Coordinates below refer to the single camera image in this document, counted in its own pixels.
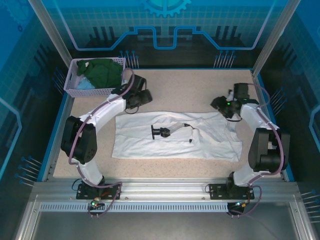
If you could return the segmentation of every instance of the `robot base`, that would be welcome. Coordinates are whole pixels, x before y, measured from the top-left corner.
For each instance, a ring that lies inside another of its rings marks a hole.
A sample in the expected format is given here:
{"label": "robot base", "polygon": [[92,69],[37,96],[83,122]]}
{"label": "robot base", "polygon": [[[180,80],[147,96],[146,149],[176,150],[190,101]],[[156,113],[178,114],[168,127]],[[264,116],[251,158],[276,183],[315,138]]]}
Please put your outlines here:
{"label": "robot base", "polygon": [[[79,184],[76,199],[78,200],[92,200],[96,197],[100,197],[101,200],[112,200],[117,194],[117,190],[120,188],[120,184],[108,188],[97,188],[89,186],[83,181]],[[115,198],[116,200],[120,199],[120,193]]]}
{"label": "robot base", "polygon": [[227,178],[225,184],[209,184],[211,200],[253,200],[255,194],[252,188],[237,186],[234,183],[234,173]]}

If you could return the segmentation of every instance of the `speckled work surface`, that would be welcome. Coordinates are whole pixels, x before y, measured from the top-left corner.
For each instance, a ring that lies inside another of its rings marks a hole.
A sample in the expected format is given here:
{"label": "speckled work surface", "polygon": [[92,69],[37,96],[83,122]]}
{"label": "speckled work surface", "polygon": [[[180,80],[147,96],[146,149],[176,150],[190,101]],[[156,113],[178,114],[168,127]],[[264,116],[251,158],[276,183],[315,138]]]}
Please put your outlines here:
{"label": "speckled work surface", "polygon": [[[147,79],[153,101],[140,107],[139,112],[170,111],[206,113],[215,111],[210,103],[215,97],[226,95],[235,83],[252,83],[249,70],[135,70]],[[254,87],[251,98],[257,98]],[[79,97],[74,100],[71,115],[78,117],[97,107],[105,97]],[[115,118],[98,133],[95,156],[101,173],[108,178],[210,178],[227,177],[248,161],[248,151],[254,133],[245,121],[236,124],[236,132],[243,148],[239,162],[205,159],[117,159],[112,158],[115,142]],[[53,176],[76,178],[75,166],[68,164],[67,155],[60,151]]]}

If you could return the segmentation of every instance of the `green cloth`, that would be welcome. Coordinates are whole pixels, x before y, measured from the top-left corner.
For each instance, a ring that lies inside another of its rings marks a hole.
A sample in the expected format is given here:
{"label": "green cloth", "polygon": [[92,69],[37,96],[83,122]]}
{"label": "green cloth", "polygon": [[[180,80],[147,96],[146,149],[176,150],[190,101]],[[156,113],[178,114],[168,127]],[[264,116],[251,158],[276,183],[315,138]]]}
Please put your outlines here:
{"label": "green cloth", "polygon": [[96,58],[77,61],[77,75],[82,74],[96,89],[108,89],[121,86],[123,66],[112,59]]}

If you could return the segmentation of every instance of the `plastic basket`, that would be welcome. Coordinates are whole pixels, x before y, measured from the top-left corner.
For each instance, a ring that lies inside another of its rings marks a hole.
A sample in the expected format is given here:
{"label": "plastic basket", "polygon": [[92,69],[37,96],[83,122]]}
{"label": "plastic basket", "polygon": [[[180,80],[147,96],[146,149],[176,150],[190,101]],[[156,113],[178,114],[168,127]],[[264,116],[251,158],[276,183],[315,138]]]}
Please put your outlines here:
{"label": "plastic basket", "polygon": [[[123,57],[101,57],[102,59],[112,59],[114,62],[126,68],[126,59]],[[90,97],[90,96],[109,96],[114,88],[99,88],[99,89],[76,89],[79,85],[80,80],[84,75],[77,76],[79,60],[91,60],[95,58],[75,58],[71,61],[68,74],[65,79],[63,89],[70,94],[73,98],[78,97]]]}

